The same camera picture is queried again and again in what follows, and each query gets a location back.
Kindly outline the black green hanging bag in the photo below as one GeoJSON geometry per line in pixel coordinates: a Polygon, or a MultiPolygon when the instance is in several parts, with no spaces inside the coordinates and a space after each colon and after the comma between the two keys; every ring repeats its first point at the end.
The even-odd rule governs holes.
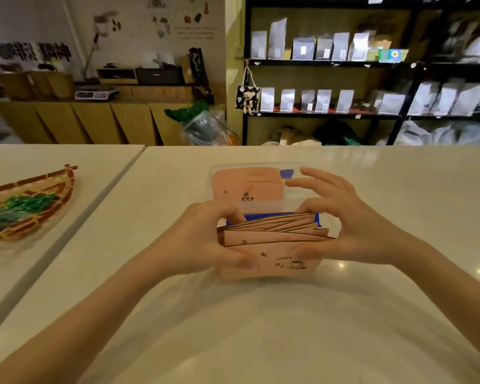
{"type": "Polygon", "coordinates": [[[198,101],[205,101],[209,105],[214,105],[215,97],[206,73],[202,50],[192,47],[189,49],[189,55],[192,76],[197,82],[197,85],[192,87],[193,97],[198,101]]]}

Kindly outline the person's left forearm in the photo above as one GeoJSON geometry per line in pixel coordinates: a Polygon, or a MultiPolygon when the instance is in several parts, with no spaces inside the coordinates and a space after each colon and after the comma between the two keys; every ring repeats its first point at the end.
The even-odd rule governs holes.
{"type": "Polygon", "coordinates": [[[73,384],[164,276],[154,243],[0,362],[0,384],[73,384]]]}

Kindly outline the row of brown paper bags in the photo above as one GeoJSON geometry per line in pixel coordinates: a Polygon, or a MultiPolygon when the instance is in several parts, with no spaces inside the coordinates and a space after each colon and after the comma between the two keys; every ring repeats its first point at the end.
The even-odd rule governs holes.
{"type": "Polygon", "coordinates": [[[73,76],[60,71],[0,72],[0,85],[11,101],[67,101],[76,92],[73,76]]]}

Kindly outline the woven bamboo basket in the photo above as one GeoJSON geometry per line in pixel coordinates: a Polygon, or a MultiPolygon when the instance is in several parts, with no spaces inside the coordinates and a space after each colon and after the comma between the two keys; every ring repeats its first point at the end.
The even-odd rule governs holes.
{"type": "Polygon", "coordinates": [[[75,171],[77,166],[66,164],[64,169],[51,173],[7,183],[0,186],[0,202],[14,195],[50,194],[60,197],[53,206],[40,215],[27,219],[16,227],[8,228],[0,233],[0,242],[18,241],[34,234],[44,225],[53,221],[71,200],[75,189],[75,171]]]}

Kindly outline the dark green bag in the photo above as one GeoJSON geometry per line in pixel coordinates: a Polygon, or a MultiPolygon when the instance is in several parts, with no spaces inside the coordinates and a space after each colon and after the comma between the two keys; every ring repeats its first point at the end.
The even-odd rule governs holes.
{"type": "Polygon", "coordinates": [[[340,120],[329,120],[320,125],[314,132],[313,137],[320,141],[323,146],[363,146],[364,142],[355,131],[340,120]]]}

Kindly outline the pile of green wrapped candies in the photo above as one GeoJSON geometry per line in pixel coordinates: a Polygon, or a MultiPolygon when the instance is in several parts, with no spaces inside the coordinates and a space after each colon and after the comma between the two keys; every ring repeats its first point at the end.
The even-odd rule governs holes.
{"type": "Polygon", "coordinates": [[[0,202],[0,233],[40,215],[60,197],[54,193],[14,195],[0,202]]]}

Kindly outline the clear plastic bag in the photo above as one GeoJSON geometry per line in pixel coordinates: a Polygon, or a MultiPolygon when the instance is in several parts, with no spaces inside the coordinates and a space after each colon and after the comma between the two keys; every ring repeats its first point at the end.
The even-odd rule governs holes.
{"type": "Polygon", "coordinates": [[[205,111],[191,122],[179,124],[180,138],[190,146],[231,145],[223,111],[205,111]]]}

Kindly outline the person's left hand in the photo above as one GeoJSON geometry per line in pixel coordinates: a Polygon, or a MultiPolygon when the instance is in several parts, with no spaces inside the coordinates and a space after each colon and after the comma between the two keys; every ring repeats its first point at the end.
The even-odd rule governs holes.
{"type": "Polygon", "coordinates": [[[219,269],[219,251],[234,250],[219,243],[217,226],[221,219],[246,221],[238,206],[230,202],[191,204],[147,248],[152,269],[166,277],[219,269]]]}

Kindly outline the black spotted hanging bag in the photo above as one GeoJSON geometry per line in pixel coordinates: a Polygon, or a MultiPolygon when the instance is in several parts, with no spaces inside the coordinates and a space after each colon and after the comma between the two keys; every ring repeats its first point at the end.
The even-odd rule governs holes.
{"type": "Polygon", "coordinates": [[[235,102],[235,108],[239,109],[243,112],[243,92],[245,90],[257,90],[257,103],[255,103],[255,107],[253,109],[253,113],[257,113],[259,109],[259,100],[261,98],[261,88],[256,87],[256,86],[246,86],[246,85],[241,85],[237,89],[237,98],[235,102]]]}

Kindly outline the desk lamp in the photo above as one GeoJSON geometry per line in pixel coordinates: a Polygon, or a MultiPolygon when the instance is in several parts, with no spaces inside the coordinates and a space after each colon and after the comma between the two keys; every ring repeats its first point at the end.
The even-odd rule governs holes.
{"type": "Polygon", "coordinates": [[[86,58],[86,61],[85,61],[85,65],[84,65],[84,68],[83,68],[83,78],[85,81],[87,81],[89,78],[88,78],[88,72],[89,72],[89,69],[90,69],[90,64],[91,64],[91,60],[92,60],[92,57],[94,55],[94,52],[96,51],[97,47],[98,47],[98,41],[100,39],[100,32],[99,30],[97,29],[94,29],[94,38],[93,38],[93,41],[91,43],[91,49],[90,49],[90,52],[89,52],[89,55],[87,56],[86,58]]]}

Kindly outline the row of short white pouches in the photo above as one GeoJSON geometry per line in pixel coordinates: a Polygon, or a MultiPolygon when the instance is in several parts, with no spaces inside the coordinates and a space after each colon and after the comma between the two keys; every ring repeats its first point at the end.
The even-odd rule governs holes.
{"type": "Polygon", "coordinates": [[[388,90],[373,90],[368,100],[355,100],[354,90],[340,90],[334,99],[332,90],[284,89],[276,102],[275,88],[264,87],[258,99],[262,113],[327,114],[327,115],[399,115],[405,94],[388,90]]]}

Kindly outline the green plastic bag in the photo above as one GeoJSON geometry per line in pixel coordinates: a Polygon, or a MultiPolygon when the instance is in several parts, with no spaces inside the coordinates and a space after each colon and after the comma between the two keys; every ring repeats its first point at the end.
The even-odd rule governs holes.
{"type": "Polygon", "coordinates": [[[190,107],[181,109],[165,109],[165,115],[179,123],[191,122],[195,117],[201,113],[208,111],[209,103],[207,101],[198,101],[193,103],[190,107]]]}

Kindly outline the wooden open box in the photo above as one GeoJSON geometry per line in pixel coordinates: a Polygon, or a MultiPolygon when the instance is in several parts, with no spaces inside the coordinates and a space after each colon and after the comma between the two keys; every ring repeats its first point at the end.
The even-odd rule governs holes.
{"type": "Polygon", "coordinates": [[[130,68],[102,68],[96,69],[100,84],[109,85],[138,85],[135,69],[130,68]]]}

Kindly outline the blue box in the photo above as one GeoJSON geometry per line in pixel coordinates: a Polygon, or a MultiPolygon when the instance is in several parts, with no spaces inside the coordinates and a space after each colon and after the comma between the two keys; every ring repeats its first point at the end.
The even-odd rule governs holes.
{"type": "Polygon", "coordinates": [[[246,221],[238,224],[231,224],[227,223],[224,226],[218,227],[218,229],[226,229],[231,227],[239,227],[249,224],[256,224],[256,223],[264,223],[264,221],[271,221],[273,219],[292,219],[292,218],[306,218],[306,217],[313,217],[312,222],[317,223],[319,227],[320,225],[320,218],[319,213],[258,213],[258,214],[247,214],[245,215],[246,221]]]}

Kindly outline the stack of pink coffee packets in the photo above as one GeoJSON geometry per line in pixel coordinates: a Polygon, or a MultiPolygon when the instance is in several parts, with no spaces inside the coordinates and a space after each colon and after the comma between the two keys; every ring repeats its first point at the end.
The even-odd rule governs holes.
{"type": "Polygon", "coordinates": [[[260,277],[305,277],[320,265],[320,260],[303,261],[290,253],[307,242],[326,242],[335,238],[322,228],[316,213],[283,213],[251,219],[217,228],[218,240],[238,252],[256,255],[254,269],[222,267],[219,276],[227,281],[260,277]]]}

